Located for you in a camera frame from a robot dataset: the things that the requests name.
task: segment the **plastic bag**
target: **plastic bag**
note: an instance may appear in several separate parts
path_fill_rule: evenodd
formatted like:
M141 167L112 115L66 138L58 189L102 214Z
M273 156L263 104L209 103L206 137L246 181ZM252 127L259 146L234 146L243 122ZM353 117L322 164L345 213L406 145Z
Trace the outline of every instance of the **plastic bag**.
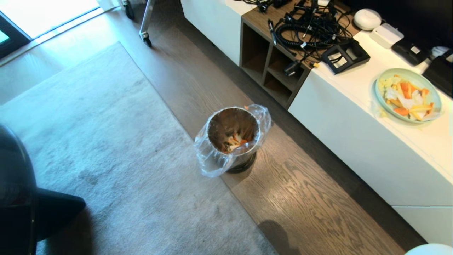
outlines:
M258 104L224 108L211 115L194 143L202 174L217 177L250 157L262 146L271 121L269 110ZM228 153L224 147L234 134L247 142Z

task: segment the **caster wheel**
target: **caster wheel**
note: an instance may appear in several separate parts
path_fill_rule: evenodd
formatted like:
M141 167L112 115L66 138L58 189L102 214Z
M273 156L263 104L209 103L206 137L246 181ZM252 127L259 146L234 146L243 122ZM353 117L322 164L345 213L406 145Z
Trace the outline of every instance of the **caster wheel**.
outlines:
M151 41L149 40L148 37L143 38L143 42L150 48L153 46L153 44L151 43Z
M135 19L134 10L132 10L132 6L128 0L125 1L124 8L126 10L126 16L130 20L134 20Z

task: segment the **black chair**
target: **black chair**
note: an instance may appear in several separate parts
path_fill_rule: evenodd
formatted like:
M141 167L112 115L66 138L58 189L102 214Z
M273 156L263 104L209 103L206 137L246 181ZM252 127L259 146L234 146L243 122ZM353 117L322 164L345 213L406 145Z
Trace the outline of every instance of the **black chair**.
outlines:
M22 142L0 125L0 254L34 255L38 241L62 229L85 205L80 197L37 188Z

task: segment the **light green plate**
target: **light green plate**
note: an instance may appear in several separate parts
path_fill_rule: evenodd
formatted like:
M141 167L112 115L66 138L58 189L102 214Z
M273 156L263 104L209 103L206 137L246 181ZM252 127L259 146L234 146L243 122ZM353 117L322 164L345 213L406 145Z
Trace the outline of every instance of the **light green plate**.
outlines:
M388 79L388 78L391 78L393 77L395 74L399 75L401 78L403 79L406 79L408 81L410 81L413 85L419 87L419 88L426 88L429 90L429 94L426 95L426 102L429 104L431 102L434 102L434 112L435 113L440 113L440 110L442 109L442 103L440 101L440 97L439 97L439 94L437 93L437 90L435 89L435 87L423 76L421 76L420 74L416 74L412 71L409 71L407 69L403 69L403 68L392 68L392 69L388 69L386 71L384 71L378 78L377 78L377 81L375 82L374 84L374 90L375 90L375 93L376 93L376 98L377 98L377 101L379 101L379 103L381 104L381 106L386 110L388 111L389 113L391 113L392 115L394 115L395 117L401 119L401 120L404 120L404 121L407 121L407 122L412 122L412 123L425 123L425 122L430 122L430 121L433 121L433 120L428 120L428 121L417 121L417 120L411 120L409 119L408 117L405 117L405 116L401 116L399 114L397 114L394 110L393 110L393 107L391 105L388 105L386 104L385 102L385 99L384 99L384 91L381 91L379 89L379 80L381 78L383 79Z

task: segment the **carpet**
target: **carpet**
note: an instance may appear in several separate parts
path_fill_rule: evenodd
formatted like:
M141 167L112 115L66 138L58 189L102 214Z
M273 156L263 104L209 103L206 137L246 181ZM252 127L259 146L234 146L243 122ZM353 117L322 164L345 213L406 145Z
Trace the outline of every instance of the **carpet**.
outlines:
M276 254L120 43L0 107L41 188L87 208L37 254Z

